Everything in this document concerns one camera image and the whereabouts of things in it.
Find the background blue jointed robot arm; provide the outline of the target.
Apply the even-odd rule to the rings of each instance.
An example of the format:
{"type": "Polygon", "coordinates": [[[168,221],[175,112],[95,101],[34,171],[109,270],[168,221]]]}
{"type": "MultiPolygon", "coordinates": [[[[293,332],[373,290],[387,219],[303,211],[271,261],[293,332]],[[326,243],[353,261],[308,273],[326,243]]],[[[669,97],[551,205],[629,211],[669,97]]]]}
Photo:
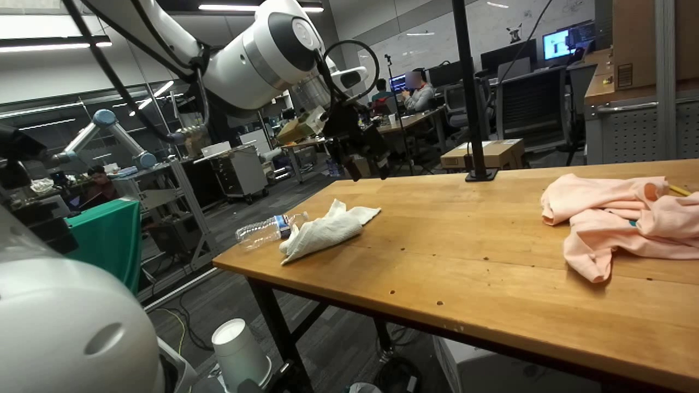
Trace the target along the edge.
{"type": "Polygon", "coordinates": [[[81,158],[93,140],[116,142],[128,153],[133,165],[139,171],[148,171],[158,164],[154,154],[124,132],[111,110],[95,110],[91,120],[58,153],[55,153],[52,159],[71,162],[81,158]]]}

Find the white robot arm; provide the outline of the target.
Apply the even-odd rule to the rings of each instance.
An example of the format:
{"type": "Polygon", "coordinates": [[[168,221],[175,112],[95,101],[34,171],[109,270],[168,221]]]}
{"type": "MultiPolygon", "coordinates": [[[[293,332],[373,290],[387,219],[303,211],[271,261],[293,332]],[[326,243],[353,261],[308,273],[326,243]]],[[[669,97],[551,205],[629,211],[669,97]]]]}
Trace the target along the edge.
{"type": "Polygon", "coordinates": [[[150,58],[187,82],[196,82],[202,101],[234,112],[262,110],[281,91],[297,91],[320,110],[320,136],[330,158],[352,180],[362,176],[365,159],[373,176],[388,174],[388,146],[373,124],[362,122],[357,85],[362,65],[338,67],[320,32],[297,0],[263,0],[253,22],[212,49],[185,31],[158,0],[81,0],[97,19],[135,44],[150,58]]]}

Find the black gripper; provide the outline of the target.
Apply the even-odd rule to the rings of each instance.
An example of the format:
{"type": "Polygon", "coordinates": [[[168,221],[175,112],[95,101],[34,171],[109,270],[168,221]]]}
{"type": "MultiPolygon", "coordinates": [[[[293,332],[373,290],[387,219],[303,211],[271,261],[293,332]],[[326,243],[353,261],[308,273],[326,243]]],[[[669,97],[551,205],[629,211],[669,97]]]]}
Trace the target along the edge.
{"type": "Polygon", "coordinates": [[[353,158],[365,158],[375,174],[388,172],[388,146],[381,133],[369,124],[361,127],[357,108],[353,103],[337,103],[326,113],[322,136],[330,140],[330,154],[350,174],[357,174],[353,158]]]}

